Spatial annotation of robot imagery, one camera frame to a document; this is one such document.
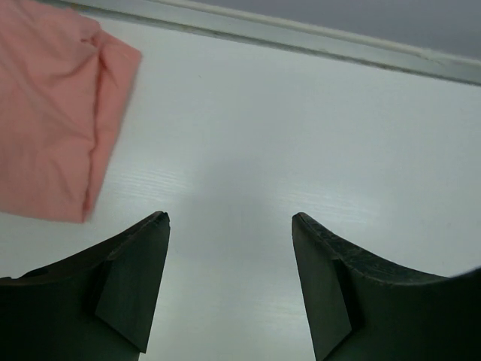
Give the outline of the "pink t shirt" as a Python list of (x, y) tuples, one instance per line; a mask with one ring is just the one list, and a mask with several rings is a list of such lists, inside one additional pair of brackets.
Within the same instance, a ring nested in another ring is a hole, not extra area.
[(69, 8), (1, 3), (1, 210), (92, 213), (141, 53)]

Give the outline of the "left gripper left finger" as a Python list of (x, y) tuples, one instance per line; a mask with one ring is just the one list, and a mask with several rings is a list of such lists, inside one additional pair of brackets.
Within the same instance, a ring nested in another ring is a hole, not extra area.
[(73, 256), (1, 280), (3, 360), (137, 360), (168, 252), (157, 211)]

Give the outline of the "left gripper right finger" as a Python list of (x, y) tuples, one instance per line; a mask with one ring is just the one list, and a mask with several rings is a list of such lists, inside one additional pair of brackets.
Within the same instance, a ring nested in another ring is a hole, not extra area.
[(445, 278), (359, 247), (305, 213), (292, 240), (317, 360), (478, 360), (480, 271)]

